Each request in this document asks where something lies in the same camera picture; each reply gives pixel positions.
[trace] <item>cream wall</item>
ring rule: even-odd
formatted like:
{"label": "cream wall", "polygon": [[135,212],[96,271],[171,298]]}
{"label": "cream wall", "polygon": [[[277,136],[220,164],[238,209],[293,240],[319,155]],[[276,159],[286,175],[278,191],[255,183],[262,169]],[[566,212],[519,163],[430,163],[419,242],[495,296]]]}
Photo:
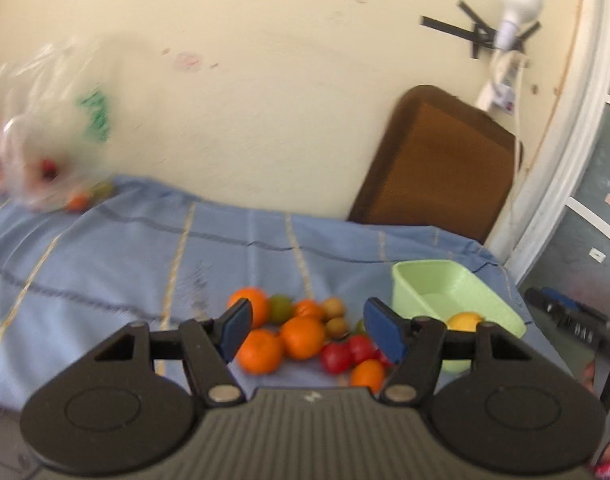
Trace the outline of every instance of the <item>cream wall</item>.
{"label": "cream wall", "polygon": [[[116,170],[212,200],[342,218],[406,89],[434,84],[473,102],[482,87],[487,57],[418,25],[425,14],[470,28],[457,1],[0,0],[0,64],[74,35],[136,33],[156,53],[130,82],[138,106],[161,79],[143,117],[117,127]],[[466,1],[496,24],[498,0]],[[578,4],[547,0],[528,43],[527,166],[556,104]],[[201,69],[179,70],[182,52]]]}

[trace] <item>black robotic device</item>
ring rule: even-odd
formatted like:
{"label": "black robotic device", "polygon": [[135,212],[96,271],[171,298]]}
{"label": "black robotic device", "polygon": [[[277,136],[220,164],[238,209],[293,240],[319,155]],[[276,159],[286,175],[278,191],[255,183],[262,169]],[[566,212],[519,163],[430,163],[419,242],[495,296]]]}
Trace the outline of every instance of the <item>black robotic device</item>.
{"label": "black robotic device", "polygon": [[[260,388],[226,367],[251,325],[218,320],[150,332],[130,324],[38,390],[21,414],[32,480],[590,479],[601,404],[496,324],[449,332],[368,300],[365,326],[397,367],[367,389]],[[192,394],[154,373],[181,360]],[[442,359],[472,371],[434,394]]]}

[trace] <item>brown fruit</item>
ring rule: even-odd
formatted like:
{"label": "brown fruit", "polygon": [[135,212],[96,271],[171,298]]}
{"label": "brown fruit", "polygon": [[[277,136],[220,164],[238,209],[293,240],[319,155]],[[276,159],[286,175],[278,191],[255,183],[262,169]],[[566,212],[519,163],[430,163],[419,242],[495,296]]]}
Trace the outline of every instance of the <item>brown fruit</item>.
{"label": "brown fruit", "polygon": [[327,298],[320,306],[325,311],[325,316],[327,319],[334,319],[335,317],[343,317],[347,309],[345,308],[345,303],[343,303],[338,298]]}
{"label": "brown fruit", "polygon": [[330,339],[342,339],[349,334],[349,324],[344,317],[335,317],[325,323],[325,331]]}

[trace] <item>metal screw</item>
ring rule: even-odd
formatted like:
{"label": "metal screw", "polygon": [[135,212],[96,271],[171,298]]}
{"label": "metal screw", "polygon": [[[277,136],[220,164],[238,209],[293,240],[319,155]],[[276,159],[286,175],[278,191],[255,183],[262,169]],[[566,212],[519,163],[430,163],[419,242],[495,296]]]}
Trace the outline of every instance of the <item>metal screw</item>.
{"label": "metal screw", "polygon": [[225,402],[239,400],[242,392],[240,391],[240,388],[237,388],[232,384],[219,384],[218,386],[212,386],[210,391],[207,392],[207,395],[214,402],[223,404]]}
{"label": "metal screw", "polygon": [[416,395],[416,388],[409,384],[394,384],[385,390],[385,396],[392,402],[412,402]]}

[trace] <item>white door frame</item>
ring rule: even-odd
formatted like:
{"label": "white door frame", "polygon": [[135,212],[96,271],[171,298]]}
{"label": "white door frame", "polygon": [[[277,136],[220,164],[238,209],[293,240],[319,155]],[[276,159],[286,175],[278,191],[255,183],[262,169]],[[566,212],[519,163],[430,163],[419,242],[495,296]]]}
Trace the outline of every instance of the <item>white door frame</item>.
{"label": "white door frame", "polygon": [[[541,152],[486,243],[518,282],[540,256],[581,178],[610,89],[610,0],[583,0],[568,77]],[[514,250],[511,240],[518,240]]]}

